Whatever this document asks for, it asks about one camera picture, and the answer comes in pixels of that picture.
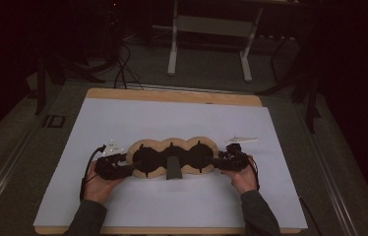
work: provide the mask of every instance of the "gray sleeve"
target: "gray sleeve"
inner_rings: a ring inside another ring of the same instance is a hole
[[[103,225],[107,209],[96,202],[83,200],[64,236],[97,236]]]
[[[246,224],[245,235],[280,235],[276,217],[258,191],[246,192],[240,196],[240,199]]]

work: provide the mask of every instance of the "person's right hand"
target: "person's right hand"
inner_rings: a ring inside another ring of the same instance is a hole
[[[254,164],[252,155],[249,156],[249,161]],[[251,190],[258,190],[257,179],[255,177],[254,170],[248,165],[245,169],[236,172],[230,170],[220,170],[221,173],[229,176],[232,180],[232,185],[242,195],[245,192]]]

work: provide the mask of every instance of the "white paper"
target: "white paper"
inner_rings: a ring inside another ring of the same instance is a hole
[[[46,190],[34,226],[68,226],[80,204],[81,180],[96,148],[110,140],[127,150],[142,139],[212,139],[224,150],[229,137],[256,137],[243,143],[259,168],[260,193],[281,228],[307,223],[270,113],[265,107],[87,98]],[[104,226],[243,227],[240,200],[217,170],[181,180],[129,177],[106,204]]]

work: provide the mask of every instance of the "white stand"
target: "white stand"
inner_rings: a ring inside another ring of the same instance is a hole
[[[242,64],[243,77],[245,82],[251,83],[252,76],[248,62],[248,55],[251,49],[252,42],[255,38],[255,33],[258,28],[258,23],[261,19],[263,8],[258,9],[257,16],[254,23],[230,21],[212,18],[200,18],[178,15],[178,0],[174,1],[174,16],[172,20],[172,45],[169,54],[168,62],[168,76],[175,75],[175,67],[177,63],[177,33],[179,30],[233,35],[233,36],[247,36],[247,43],[245,49],[240,52],[240,60]]]

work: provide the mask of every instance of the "wire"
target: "wire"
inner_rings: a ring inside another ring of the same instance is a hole
[[[322,236],[322,235],[323,235],[323,234],[322,234],[322,231],[320,230],[319,225],[317,224],[317,221],[316,221],[315,217],[314,217],[314,216],[313,216],[313,214],[312,214],[312,211],[311,211],[311,210],[310,210],[310,208],[306,205],[306,202],[304,202],[304,200],[303,200],[303,198],[302,198],[301,196],[298,196],[298,199],[300,200],[300,203],[301,203],[301,204],[303,204],[303,205],[304,205],[304,207],[307,209],[307,212],[309,213],[310,218],[312,218],[313,224],[315,225],[315,227],[316,227],[316,230],[317,230],[318,234],[319,234],[320,236]]]
[[[258,166],[257,163],[255,162],[253,157],[250,157],[252,159],[252,161],[254,162],[254,164],[252,165],[250,161],[248,161],[249,166],[251,166],[252,170],[254,171],[255,174],[255,180],[257,182],[257,190],[260,190],[260,180],[258,179]]]
[[[127,63],[131,57],[131,50],[128,46],[126,46],[124,43],[121,44],[121,46],[123,46],[124,48],[126,48],[128,54],[125,60],[123,60],[122,58],[119,57],[119,67],[120,70],[116,75],[116,78],[114,80],[114,88],[116,89],[117,86],[117,81],[119,80],[120,75],[122,76],[122,81],[123,81],[123,85],[125,87],[125,89],[127,89],[127,83],[137,83],[142,90],[144,90],[144,87],[142,86],[142,84],[140,83],[140,79],[141,76],[138,73],[132,72],[132,70],[129,68],[129,66],[127,66]],[[125,79],[125,70],[129,72],[130,76],[134,79],[133,82],[126,82]]]
[[[80,201],[83,200],[84,198],[84,192],[85,192],[85,189],[86,189],[86,184],[92,179],[94,178],[96,175],[94,175],[93,177],[91,177],[90,180],[87,180],[87,176],[89,175],[89,170],[90,170],[90,166],[92,165],[92,159],[94,158],[94,156],[100,151],[100,152],[103,152],[104,149],[105,149],[106,146],[102,146],[102,147],[99,147],[97,148],[93,153],[92,153],[92,156],[90,156],[90,159],[89,159],[89,163],[87,164],[87,167],[86,167],[86,172],[84,173],[84,177],[81,181],[81,188],[80,188]]]

